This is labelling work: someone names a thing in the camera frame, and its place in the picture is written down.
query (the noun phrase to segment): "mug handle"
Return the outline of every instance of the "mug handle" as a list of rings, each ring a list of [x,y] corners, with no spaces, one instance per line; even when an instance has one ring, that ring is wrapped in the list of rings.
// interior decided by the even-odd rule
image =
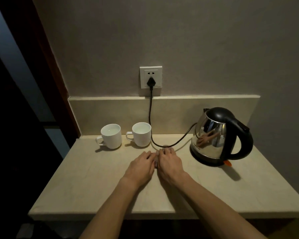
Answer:
[[[133,133],[132,132],[127,132],[125,136],[126,136],[127,140],[130,140],[130,141],[134,142],[134,138],[128,138],[128,135],[133,135]]]
[[[98,142],[98,140],[101,139],[101,138],[102,138],[102,136],[98,136],[98,137],[95,139],[95,140],[96,140],[96,143],[97,143],[98,145],[100,145],[100,146],[105,146],[104,141],[101,142],[101,143]]]

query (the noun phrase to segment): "electrical outlet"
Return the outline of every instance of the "electrical outlet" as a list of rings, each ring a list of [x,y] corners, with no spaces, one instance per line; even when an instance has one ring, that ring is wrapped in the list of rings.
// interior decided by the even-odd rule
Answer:
[[[153,88],[162,88],[162,71],[162,66],[140,67],[141,88],[149,88],[147,82],[150,77],[156,82]]]

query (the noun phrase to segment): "black power cord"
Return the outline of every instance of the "black power cord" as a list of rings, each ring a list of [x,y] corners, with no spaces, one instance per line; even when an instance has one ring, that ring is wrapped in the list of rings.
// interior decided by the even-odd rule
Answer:
[[[152,110],[152,99],[153,99],[153,86],[155,86],[156,82],[155,80],[153,79],[153,77],[150,77],[148,82],[147,82],[147,85],[149,86],[149,89],[150,89],[150,102],[149,102],[149,124],[151,125],[150,123],[150,113],[151,113],[151,110]],[[181,140],[183,140],[183,138],[189,133],[189,131],[193,128],[193,126],[195,126],[197,123],[194,123],[193,125],[191,125],[191,127],[188,129],[188,131],[184,134],[184,136],[181,137],[181,139],[179,139],[176,143],[172,144],[172,145],[169,145],[169,146],[161,146],[161,145],[158,145],[157,143],[154,142],[153,140],[153,136],[152,136],[152,131],[151,131],[151,140],[153,142],[153,144],[155,144],[156,146],[160,147],[160,148],[170,148],[170,147],[173,147],[175,146],[176,144],[178,144]]]

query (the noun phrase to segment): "stainless steel kettle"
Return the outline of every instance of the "stainless steel kettle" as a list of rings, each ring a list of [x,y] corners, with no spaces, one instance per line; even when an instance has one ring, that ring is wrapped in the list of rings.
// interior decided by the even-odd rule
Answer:
[[[236,137],[241,149],[231,154]],[[209,166],[221,166],[225,160],[242,159],[252,150],[253,139],[249,128],[237,120],[228,109],[204,108],[192,137],[190,151],[199,162]]]

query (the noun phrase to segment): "countertop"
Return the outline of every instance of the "countertop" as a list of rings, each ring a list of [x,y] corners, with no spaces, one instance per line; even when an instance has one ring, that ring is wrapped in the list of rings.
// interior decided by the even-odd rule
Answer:
[[[158,134],[158,144],[172,144],[181,134]],[[192,135],[174,149],[192,178],[214,193],[245,218],[299,218],[299,194],[254,146],[244,159],[232,160],[232,167],[208,167],[189,152]],[[96,136],[77,139],[29,215],[42,221],[90,220],[112,193],[129,163],[141,152],[122,136],[116,150],[100,148]],[[234,152],[240,148],[237,140]],[[155,170],[152,179],[131,203],[127,219],[195,219],[194,211],[178,191],[161,181]]]

